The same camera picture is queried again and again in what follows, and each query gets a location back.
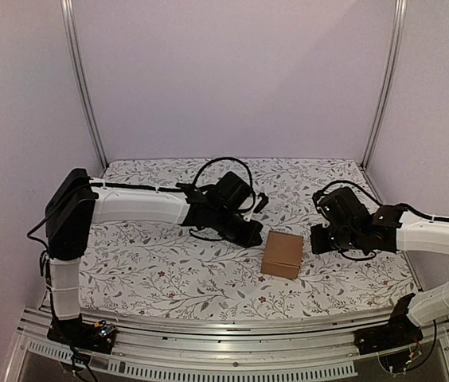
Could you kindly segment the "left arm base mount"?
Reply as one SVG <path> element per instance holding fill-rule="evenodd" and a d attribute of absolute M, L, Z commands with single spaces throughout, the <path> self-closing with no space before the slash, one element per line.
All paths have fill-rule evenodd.
<path fill-rule="evenodd" d="M 101 320 L 83 322 L 82 316 L 69 320 L 54 317 L 47 333 L 50 341 L 97 353 L 111 354 L 117 334 L 114 324 Z"/>

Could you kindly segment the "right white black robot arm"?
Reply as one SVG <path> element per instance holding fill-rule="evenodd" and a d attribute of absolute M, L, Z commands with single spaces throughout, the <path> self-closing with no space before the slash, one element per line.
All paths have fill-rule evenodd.
<path fill-rule="evenodd" d="M 336 251 L 390 253 L 425 251 L 449 255 L 449 217 L 433 216 L 406 204 L 379 205 L 370 212 L 349 187 L 330 193 L 319 190 L 312 197 L 324 223 L 310 229 L 311 250 L 316 255 Z M 399 300 L 392 321 L 381 331 L 381 340 L 397 347 L 421 327 L 449 314 L 449 281 Z"/>

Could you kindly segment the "brown cardboard box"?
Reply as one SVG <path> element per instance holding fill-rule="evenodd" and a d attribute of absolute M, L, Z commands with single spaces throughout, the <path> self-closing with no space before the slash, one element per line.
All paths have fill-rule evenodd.
<path fill-rule="evenodd" d="M 270 231 L 264 249 L 260 271 L 285 279 L 296 279 L 303 257 L 303 237 Z"/>

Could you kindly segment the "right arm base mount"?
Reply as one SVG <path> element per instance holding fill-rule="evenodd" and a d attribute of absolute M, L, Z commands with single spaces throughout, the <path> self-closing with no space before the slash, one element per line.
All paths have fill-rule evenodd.
<path fill-rule="evenodd" d="M 408 319 L 408 305 L 414 297 L 411 293 L 400 298 L 385 324 L 353 333 L 353 343 L 361 355 L 410 345 L 424 338 L 421 328 Z"/>

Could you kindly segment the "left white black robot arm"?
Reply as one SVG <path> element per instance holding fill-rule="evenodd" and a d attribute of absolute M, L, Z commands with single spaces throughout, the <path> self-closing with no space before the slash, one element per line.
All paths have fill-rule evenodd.
<path fill-rule="evenodd" d="M 221 240 L 251 248 L 262 243 L 263 229 L 252 215 L 268 202 L 265 193 L 255 193 L 251 181 L 233 172 L 215 184 L 178 183 L 169 189 L 112 183 L 89 177 L 82 168 L 72 170 L 46 205 L 44 218 L 27 233 L 34 241 L 35 232 L 45 229 L 39 242 L 49 260 L 48 288 L 53 316 L 59 320 L 57 332 L 70 345 L 88 339 L 87 326 L 78 320 L 79 266 L 92 224 L 124 220 L 211 229 Z"/>

